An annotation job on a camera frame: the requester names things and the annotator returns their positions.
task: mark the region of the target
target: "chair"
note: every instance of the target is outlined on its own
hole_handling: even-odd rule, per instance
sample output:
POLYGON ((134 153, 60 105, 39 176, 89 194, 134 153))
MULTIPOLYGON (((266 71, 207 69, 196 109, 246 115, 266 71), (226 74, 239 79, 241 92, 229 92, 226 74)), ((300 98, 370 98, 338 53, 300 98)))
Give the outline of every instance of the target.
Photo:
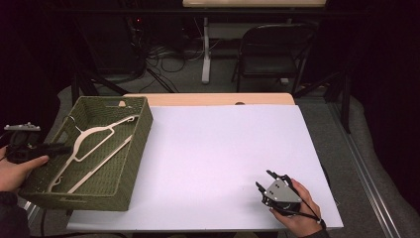
POLYGON ((263 25, 243 36, 232 76, 237 92, 242 78, 294 78, 293 94, 315 38, 316 28, 306 23, 263 25))

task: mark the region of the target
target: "wicker basket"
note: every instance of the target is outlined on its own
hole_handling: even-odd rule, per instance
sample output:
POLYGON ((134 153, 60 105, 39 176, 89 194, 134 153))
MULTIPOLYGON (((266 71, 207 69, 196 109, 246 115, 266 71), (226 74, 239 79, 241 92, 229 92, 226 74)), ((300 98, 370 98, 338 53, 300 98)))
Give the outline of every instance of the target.
MULTIPOLYGON (((137 115, 137 119, 115 126, 114 134, 85 160, 72 161, 52 191, 48 191, 49 184, 70 155, 51 158, 45 166, 34 170, 20 190, 20 195, 47 209, 128 210, 140 160, 153 123, 146 97, 80 97, 52 139, 52 143, 73 146, 81 133, 79 130, 108 126, 132 115, 137 115), (128 144, 76 191, 68 193, 130 136, 132 138, 128 144)), ((80 144, 76 156, 80 159, 110 134, 110 130, 104 130, 89 135, 80 144)))

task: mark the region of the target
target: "clothes hanger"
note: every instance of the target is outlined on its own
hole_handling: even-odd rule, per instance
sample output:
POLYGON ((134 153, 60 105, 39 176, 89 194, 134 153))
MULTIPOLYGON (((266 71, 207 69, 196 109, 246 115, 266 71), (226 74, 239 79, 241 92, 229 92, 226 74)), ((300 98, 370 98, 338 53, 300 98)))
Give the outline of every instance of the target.
POLYGON ((74 185, 67 193, 74 193, 80 186, 82 186, 90 177, 92 177, 99 169, 102 168, 115 154, 123 149, 132 139, 133 136, 129 136, 124 142, 118 146, 113 152, 111 152, 101 163, 99 163, 93 170, 86 174, 77 184, 74 185))
POLYGON ((68 168, 68 166, 73 162, 73 161, 77 161, 77 162, 82 162, 84 159, 86 159, 90 154, 92 154, 96 149, 98 149, 103 143, 105 143, 109 138, 111 138, 114 134, 114 127, 118 126, 124 122, 132 122, 134 121, 136 118, 138 118, 139 115, 132 115, 132 116, 128 116, 125 117, 115 123, 112 123, 108 126, 105 127, 92 127, 86 131, 82 131, 80 130, 77 126, 76 129, 80 131, 80 135, 77 137, 77 139, 74 142, 74 147, 73 147, 73 153, 71 154, 71 156, 67 159, 67 161, 65 162, 64 166, 62 166, 62 168, 59 170, 59 172, 56 174, 56 176, 52 179, 52 181, 50 182, 48 188, 47 188, 47 192, 52 192, 53 191, 53 187, 60 184, 61 182, 61 178, 62 178, 62 174, 65 172, 65 170, 68 168), (103 139, 100 143, 98 143, 92 150, 90 150, 88 153, 86 153, 86 155, 84 155, 82 158, 78 158, 77 152, 80 149, 80 145, 81 143, 84 141, 84 139, 86 139, 88 136, 90 136, 93 133, 96 132, 100 132, 100 131, 106 131, 106 130, 110 130, 111 134, 109 134, 105 139, 103 139))

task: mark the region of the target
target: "white sheet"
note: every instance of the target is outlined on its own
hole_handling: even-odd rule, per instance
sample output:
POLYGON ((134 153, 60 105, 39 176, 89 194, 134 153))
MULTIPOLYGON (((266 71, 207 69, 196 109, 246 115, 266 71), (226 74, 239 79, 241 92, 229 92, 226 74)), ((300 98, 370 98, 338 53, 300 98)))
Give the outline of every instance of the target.
POLYGON ((127 212, 74 211, 67 228, 278 230, 255 182, 303 183, 330 228, 343 227, 298 106, 152 107, 154 123, 127 212))

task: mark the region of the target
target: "person's hand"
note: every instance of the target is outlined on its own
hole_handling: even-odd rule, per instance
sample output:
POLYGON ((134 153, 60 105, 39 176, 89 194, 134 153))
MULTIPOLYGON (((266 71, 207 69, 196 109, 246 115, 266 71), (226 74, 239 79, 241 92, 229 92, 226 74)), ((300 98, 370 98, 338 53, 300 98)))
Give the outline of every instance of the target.
MULTIPOLYGON (((294 188, 296 188, 297 192, 299 193, 299 196, 304 201, 306 201, 308 205, 311 206, 311 208, 314 210, 318 217, 321 217, 321 210, 319 206, 312 200, 311 194, 309 193, 308 189, 306 189, 306 187, 304 187, 295 179, 292 179, 291 181, 293 183, 294 188)), ((322 226, 312 218, 301 215, 283 216, 273 208, 271 208, 270 211, 278 221, 283 223, 283 225, 285 225, 297 237, 312 235, 313 233, 318 232, 322 229, 322 226)), ((303 202, 300 205, 300 212, 313 215, 313 212, 303 202)))
MULTIPOLYGON (((4 158, 6 147, 0 149, 0 159, 4 158)), ((27 174, 34 168, 40 167, 49 160, 48 156, 30 160, 20 165, 16 165, 7 161, 0 161, 0 191, 17 192, 18 188, 24 182, 27 174)))

